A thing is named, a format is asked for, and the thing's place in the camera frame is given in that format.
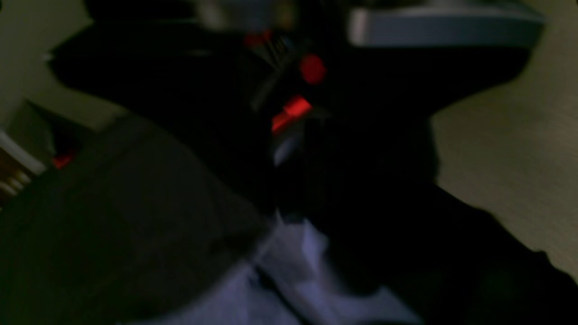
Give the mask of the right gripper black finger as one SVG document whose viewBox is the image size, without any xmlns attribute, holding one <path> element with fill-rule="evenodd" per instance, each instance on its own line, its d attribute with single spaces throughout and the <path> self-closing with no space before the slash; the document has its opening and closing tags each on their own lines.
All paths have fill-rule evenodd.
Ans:
<svg viewBox="0 0 578 325">
<path fill-rule="evenodd" d="M 301 208 L 332 263 L 361 293 L 397 286 L 427 325 L 575 325 L 572 277 L 435 183 L 439 110 L 349 106 L 309 131 Z"/>
</svg>

